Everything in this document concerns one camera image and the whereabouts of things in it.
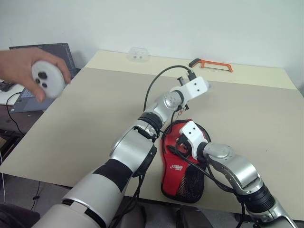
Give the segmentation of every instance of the red pouch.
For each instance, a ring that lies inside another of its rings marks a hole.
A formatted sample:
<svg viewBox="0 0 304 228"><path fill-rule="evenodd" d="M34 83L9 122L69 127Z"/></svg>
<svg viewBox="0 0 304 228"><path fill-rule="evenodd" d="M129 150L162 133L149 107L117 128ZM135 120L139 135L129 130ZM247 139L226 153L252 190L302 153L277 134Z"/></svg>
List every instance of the red pouch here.
<svg viewBox="0 0 304 228"><path fill-rule="evenodd" d="M175 155L175 144L180 137L179 130L189 120L177 120L164 131L161 138L161 150L164 163L164 174L161 183L163 194L173 200L195 203L204 191L204 174L188 164L186 161ZM204 129L198 125L205 136ZM188 160L206 169L206 163L199 163L191 156L191 150L185 145L178 146L178 150L187 157Z"/></svg>

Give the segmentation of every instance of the black mesh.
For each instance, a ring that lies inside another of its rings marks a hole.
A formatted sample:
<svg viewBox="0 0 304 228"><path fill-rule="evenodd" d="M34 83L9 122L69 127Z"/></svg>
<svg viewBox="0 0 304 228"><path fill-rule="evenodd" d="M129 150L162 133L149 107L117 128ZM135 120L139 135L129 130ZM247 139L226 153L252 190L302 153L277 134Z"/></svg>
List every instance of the black mesh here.
<svg viewBox="0 0 304 228"><path fill-rule="evenodd" d="M203 169L206 164L198 164ZM183 202L196 202L198 201L204 191L204 174L193 167L188 165L185 175L183 176L179 189L176 194L176 199Z"/></svg>

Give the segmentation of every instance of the table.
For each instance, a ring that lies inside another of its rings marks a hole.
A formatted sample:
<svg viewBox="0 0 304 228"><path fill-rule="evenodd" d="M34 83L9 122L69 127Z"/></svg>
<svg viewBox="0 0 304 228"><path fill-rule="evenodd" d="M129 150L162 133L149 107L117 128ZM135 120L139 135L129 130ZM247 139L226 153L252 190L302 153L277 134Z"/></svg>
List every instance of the table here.
<svg viewBox="0 0 304 228"><path fill-rule="evenodd" d="M7 92L2 92L0 91L0 105L5 105L6 104L6 101L7 99L12 96L13 94L15 93L18 93L18 92L22 92L22 90L24 89L24 87L22 85L19 85L19 84L16 84L14 85L9 91ZM8 105L13 105L15 104L17 98L18 98L19 95L15 95L13 96L9 102L8 102Z"/></svg>
<svg viewBox="0 0 304 228"><path fill-rule="evenodd" d="M108 159L111 146L142 113L146 89L164 68L189 60L151 57L131 62L126 54L99 51L37 120L0 167L3 173L73 186ZM192 100L192 118L212 140L229 144L257 168L293 219L304 220L304 100L284 70L232 65L233 73L195 68L212 89ZM154 84L148 103L176 86L182 69ZM176 203L161 192L163 164L156 154L140 197ZM216 177L227 183L222 174ZM198 207L240 213L235 197L205 179ZM137 186L132 179L126 191Z"/></svg>
<svg viewBox="0 0 304 228"><path fill-rule="evenodd" d="M43 111L32 111L24 113L12 113L11 116L18 123L20 130L23 133L26 133L42 114ZM5 105L0 105L0 129L19 132L15 123L10 119Z"/></svg>

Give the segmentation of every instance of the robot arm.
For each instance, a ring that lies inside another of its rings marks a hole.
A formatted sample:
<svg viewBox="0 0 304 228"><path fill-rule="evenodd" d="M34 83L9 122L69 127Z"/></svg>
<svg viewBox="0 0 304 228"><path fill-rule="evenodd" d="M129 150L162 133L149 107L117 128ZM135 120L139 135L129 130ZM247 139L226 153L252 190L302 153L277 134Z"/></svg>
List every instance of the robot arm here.
<svg viewBox="0 0 304 228"><path fill-rule="evenodd" d="M236 197L245 204L247 212L257 225L272 228L297 227L245 157L235 154L228 145L208 143L193 121L181 128L180 133L181 141L187 140L191 145L194 159L204 157L215 170L225 175L235 190Z"/></svg>
<svg viewBox="0 0 304 228"><path fill-rule="evenodd" d="M155 154L155 140L172 113L208 90L201 77L161 95L113 146L110 159L86 175L34 228L105 228L111 223L131 177L142 175Z"/></svg>

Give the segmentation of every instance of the black cable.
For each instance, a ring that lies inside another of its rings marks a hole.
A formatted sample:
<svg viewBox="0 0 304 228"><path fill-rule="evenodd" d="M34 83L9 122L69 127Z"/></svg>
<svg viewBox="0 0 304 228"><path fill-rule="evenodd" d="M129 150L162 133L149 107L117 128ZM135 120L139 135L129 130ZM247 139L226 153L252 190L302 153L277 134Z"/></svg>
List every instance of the black cable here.
<svg viewBox="0 0 304 228"><path fill-rule="evenodd" d="M244 219L245 219L245 205L244 203L241 203L241 206L242 206L242 214L241 214L241 218L236 226L236 228L240 228L241 225L243 224L244 222Z"/></svg>
<svg viewBox="0 0 304 228"><path fill-rule="evenodd" d="M12 96L10 96L10 97L7 99L7 101L6 101L6 109L7 109L7 111L8 111L8 114L9 114L10 119L16 124L16 126L17 126L19 132L24 136L24 133L20 130L20 128L19 128L17 122L11 117L10 112L9 112L9 106L8 106L9 100L10 100L14 95L17 95L17 94L21 94L21 92L15 93L15 94L13 94Z"/></svg>
<svg viewBox="0 0 304 228"><path fill-rule="evenodd" d="M178 107L177 107L177 109L172 113L172 116L171 116L171 121L170 121L170 125L169 125L169 129L167 129L166 130L166 134L170 134L171 132L172 132L172 123L173 123L173 119L174 119L174 114L176 113L176 112L178 112L180 109L182 108L182 106L181 105L179 105Z"/></svg>
<svg viewBox="0 0 304 228"><path fill-rule="evenodd" d="M38 185L38 188L37 188L36 195L33 197L34 203L33 203L33 206L32 206L32 208L30 210L33 210L33 208L35 206L35 203L38 202L38 199L40 198L40 196L38 195L40 184L41 184L41 181L39 181L39 185Z"/></svg>
<svg viewBox="0 0 304 228"><path fill-rule="evenodd" d="M111 226L111 228L115 228L119 224L119 222L122 220L123 216L135 208L135 206L137 204L137 200L139 198L139 193L140 193L141 186L143 184L144 177L145 177L145 173L143 175L139 176L138 186L137 186L135 193L133 194L132 198L129 200L127 205L124 207L123 211L119 215L116 215L113 218L113 220L116 220L116 221Z"/></svg>
<svg viewBox="0 0 304 228"><path fill-rule="evenodd" d="M209 174L211 175L211 177L215 178L214 175L213 175L213 173L212 173L212 171L211 171L211 168L210 168L209 163L207 163L207 169L208 169L208 172L209 172ZM223 191L234 193L234 190L233 190L232 188L228 187L228 186L227 186L227 188L226 188L225 186L222 186L222 185L220 185L220 184L218 184L218 183L216 183L216 185L217 185L220 189L222 189Z"/></svg>
<svg viewBox="0 0 304 228"><path fill-rule="evenodd" d="M182 156L182 154L179 152L178 150L178 142L175 144L175 153L182 158L184 161L186 161L188 164L194 166L195 168L197 168L198 170L200 170L201 172L203 172L203 174L207 177L209 177L211 180L213 180L216 184L219 184L222 186L222 189L226 189L225 191L227 192L231 192L231 193L235 193L234 189L229 190L229 187L226 186L225 184L223 184L222 182L218 181L217 179L214 178L214 176L212 177L209 173L207 173L203 168L201 168L200 166L198 166L197 164L189 161L187 158L185 158L184 156Z"/></svg>
<svg viewBox="0 0 304 228"><path fill-rule="evenodd" d="M147 93L146 93L146 97L145 97L144 103L143 103L143 111L146 110L148 95L149 95L150 89L151 89L152 85L154 84L154 82L155 82L155 81L156 81L164 72L166 72L167 70L173 69L173 68L184 68L184 69L186 69L186 70L188 71L189 74L191 73L191 70L190 70L188 67L182 66L182 65L170 66L170 67L164 69L163 71L161 71L161 72L152 80L152 82L150 83L150 85L149 85L149 87L148 87L148 90L147 90Z"/></svg>

